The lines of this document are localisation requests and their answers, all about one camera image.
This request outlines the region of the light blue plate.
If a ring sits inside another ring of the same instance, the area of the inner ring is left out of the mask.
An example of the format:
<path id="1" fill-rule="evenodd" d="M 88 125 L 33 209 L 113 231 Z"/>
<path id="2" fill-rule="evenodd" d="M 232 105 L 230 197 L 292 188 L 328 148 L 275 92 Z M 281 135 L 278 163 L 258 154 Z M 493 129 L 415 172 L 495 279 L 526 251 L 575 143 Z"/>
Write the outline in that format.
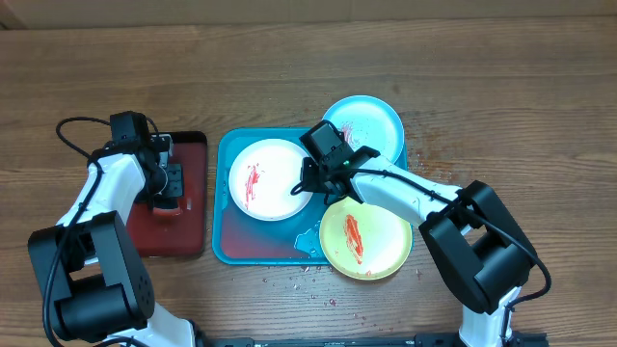
<path id="1" fill-rule="evenodd" d="M 351 95 L 337 101 L 323 116 L 343 133 L 353 150 L 371 147 L 395 162 L 404 148 L 401 119 L 385 101 L 370 95 Z"/>

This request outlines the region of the white plate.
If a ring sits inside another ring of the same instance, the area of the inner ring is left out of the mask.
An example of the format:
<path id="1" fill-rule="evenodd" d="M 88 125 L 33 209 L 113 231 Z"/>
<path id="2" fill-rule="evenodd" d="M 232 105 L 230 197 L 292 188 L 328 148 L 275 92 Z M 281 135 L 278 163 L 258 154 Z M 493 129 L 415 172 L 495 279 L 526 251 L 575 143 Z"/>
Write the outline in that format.
<path id="1" fill-rule="evenodd" d="M 228 174 L 233 201 L 260 221 L 275 222 L 296 215 L 312 198 L 310 192 L 290 194 L 300 182 L 307 156 L 301 147 L 282 139 L 260 140 L 244 148 Z"/>

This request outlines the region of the yellow green plate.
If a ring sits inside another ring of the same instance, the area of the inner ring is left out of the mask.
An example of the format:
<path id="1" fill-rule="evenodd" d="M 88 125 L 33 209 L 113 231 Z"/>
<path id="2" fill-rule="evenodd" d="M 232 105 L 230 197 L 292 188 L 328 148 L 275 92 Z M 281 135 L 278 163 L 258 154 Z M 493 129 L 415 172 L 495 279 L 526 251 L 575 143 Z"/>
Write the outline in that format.
<path id="1" fill-rule="evenodd" d="M 346 198 L 325 211 L 319 241 L 339 273 L 355 280 L 380 280 L 405 263 L 414 237 L 407 221 L 382 207 Z"/>

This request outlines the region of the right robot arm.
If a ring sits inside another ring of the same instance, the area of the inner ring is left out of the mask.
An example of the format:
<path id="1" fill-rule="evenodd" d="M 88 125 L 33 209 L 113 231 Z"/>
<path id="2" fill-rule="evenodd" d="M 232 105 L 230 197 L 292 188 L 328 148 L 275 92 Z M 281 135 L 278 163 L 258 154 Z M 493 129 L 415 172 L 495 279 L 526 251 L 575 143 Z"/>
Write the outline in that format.
<path id="1" fill-rule="evenodd" d="M 534 267 L 546 267 L 496 192 L 480 181 L 465 188 L 429 181 L 383 155 L 347 159 L 336 168 L 305 158 L 293 195 L 349 197 L 379 206 L 417 227 L 443 282 L 463 306 L 466 346 L 518 346 L 510 327 Z"/>

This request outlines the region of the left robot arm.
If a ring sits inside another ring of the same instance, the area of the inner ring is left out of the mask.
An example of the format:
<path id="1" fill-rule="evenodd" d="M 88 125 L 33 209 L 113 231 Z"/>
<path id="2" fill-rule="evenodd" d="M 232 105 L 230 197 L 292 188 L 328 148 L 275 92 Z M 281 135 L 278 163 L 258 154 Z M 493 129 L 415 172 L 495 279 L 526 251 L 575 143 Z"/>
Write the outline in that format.
<path id="1" fill-rule="evenodd" d="M 207 146 L 197 131 L 111 141 L 95 150 L 77 201 L 55 226 L 33 232 L 28 254 L 43 297 L 49 342 L 84 340 L 95 346 L 204 346 L 191 320 L 159 305 L 150 277 L 126 229 L 135 200 L 147 188 L 145 159 L 158 155 L 166 197 L 180 193 L 180 152 Z"/>

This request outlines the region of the black red small tray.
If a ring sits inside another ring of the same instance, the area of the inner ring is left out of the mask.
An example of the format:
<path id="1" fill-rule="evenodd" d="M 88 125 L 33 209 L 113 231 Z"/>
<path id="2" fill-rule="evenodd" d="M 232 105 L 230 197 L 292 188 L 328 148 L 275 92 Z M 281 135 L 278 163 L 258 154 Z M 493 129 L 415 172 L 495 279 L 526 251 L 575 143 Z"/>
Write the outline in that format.
<path id="1" fill-rule="evenodd" d="M 134 202 L 127 231 L 141 256 L 184 256 L 200 254 L 205 237 L 207 186 L 207 139 L 200 131 L 171 134 L 174 163 L 182 166 L 184 196 L 178 199 L 182 214 L 161 218 L 152 206 Z"/>

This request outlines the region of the teal plastic serving tray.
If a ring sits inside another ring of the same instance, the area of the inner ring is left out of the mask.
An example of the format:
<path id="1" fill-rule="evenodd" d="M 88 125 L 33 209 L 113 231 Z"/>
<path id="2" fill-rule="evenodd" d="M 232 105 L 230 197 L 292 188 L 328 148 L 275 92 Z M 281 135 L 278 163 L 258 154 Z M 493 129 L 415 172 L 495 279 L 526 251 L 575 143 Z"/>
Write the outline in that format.
<path id="1" fill-rule="evenodd" d="M 327 265 L 319 242 L 319 227 L 327 209 L 323 194 L 315 194 L 296 215 L 266 222 L 243 212 L 228 185 L 231 165 L 249 145 L 264 139 L 283 139 L 299 145 L 306 127 L 237 128 L 219 143 L 214 193 L 212 250 L 229 265 Z"/>

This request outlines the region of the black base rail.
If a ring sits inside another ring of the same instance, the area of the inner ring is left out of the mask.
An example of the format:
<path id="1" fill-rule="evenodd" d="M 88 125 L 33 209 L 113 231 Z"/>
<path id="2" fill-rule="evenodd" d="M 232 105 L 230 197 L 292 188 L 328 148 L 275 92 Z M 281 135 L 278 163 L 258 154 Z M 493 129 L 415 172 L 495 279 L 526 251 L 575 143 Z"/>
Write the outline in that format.
<path id="1" fill-rule="evenodd" d="M 464 347 L 456 333 L 416 334 L 414 337 L 364 337 L 356 339 L 254 340 L 243 338 L 209 339 L 211 347 Z"/>

